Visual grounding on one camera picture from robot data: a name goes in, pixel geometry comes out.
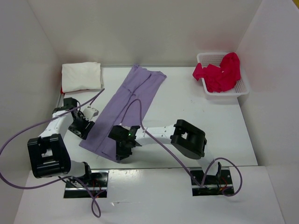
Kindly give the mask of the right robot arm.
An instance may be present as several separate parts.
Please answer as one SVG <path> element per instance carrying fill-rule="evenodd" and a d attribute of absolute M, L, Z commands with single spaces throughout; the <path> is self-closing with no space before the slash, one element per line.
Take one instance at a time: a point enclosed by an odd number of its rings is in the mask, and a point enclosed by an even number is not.
<path fill-rule="evenodd" d="M 152 144 L 174 146 L 183 156 L 195 160 L 202 168 L 204 184 L 219 184 L 221 164 L 215 162 L 207 148 L 206 134 L 201 129 L 178 119 L 176 124 L 163 127 L 113 126 L 108 137 L 116 142 L 116 159 L 123 160 L 132 154 L 132 148 Z"/>

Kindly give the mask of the white t shirt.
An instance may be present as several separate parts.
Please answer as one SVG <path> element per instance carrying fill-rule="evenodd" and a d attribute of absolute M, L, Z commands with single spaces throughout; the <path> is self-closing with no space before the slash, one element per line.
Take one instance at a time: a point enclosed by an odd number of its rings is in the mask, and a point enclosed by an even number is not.
<path fill-rule="evenodd" d="M 64 93 L 80 90 L 100 90 L 103 86 L 101 64 L 97 62 L 65 63 L 62 65 Z"/>

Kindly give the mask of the lavender t shirt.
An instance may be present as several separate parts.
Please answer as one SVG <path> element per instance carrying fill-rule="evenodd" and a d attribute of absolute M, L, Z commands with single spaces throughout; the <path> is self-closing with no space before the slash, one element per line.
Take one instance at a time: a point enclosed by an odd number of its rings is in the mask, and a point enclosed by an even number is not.
<path fill-rule="evenodd" d="M 108 135 L 113 126 L 140 125 L 139 116 L 145 117 L 159 87 L 167 76 L 160 71 L 150 71 L 134 65 L 119 89 L 102 110 L 80 147 L 114 162 L 128 156 L 120 155 L 118 144 Z"/>

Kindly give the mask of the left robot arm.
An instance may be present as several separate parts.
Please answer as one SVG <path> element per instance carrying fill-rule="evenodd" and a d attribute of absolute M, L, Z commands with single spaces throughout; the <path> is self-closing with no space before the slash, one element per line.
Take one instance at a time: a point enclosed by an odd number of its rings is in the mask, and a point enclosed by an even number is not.
<path fill-rule="evenodd" d="M 67 131 L 86 140 L 95 124 L 92 118 L 99 114 L 97 109 L 90 106 L 83 111 L 78 106 L 76 99 L 64 99 L 63 106 L 53 110 L 53 120 L 46 129 L 37 138 L 29 139 L 27 147 L 35 178 L 71 176 L 71 182 L 77 180 L 84 187 L 93 182 L 87 162 L 72 161 L 64 143 Z"/>

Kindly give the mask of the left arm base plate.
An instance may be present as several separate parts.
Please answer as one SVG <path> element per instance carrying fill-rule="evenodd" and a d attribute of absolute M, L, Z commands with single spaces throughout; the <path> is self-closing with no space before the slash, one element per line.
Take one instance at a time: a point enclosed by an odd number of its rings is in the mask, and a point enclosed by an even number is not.
<path fill-rule="evenodd" d="M 84 184 L 88 187 L 91 194 L 96 198 L 107 198 L 107 186 L 108 186 L 108 170 L 96 170 L 91 171 L 91 179 Z M 86 188 L 76 180 L 67 180 L 65 182 L 64 198 L 89 198 L 90 195 Z"/>

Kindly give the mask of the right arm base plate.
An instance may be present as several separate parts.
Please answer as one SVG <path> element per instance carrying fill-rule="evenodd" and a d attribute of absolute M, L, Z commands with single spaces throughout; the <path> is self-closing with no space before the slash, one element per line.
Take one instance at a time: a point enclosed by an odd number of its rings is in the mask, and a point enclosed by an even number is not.
<path fill-rule="evenodd" d="M 192 196 L 218 196 L 223 195 L 222 191 L 227 195 L 235 193 L 228 168 L 221 170 L 219 179 L 207 175 L 203 187 L 198 186 L 193 179 L 191 179 L 191 184 Z"/>

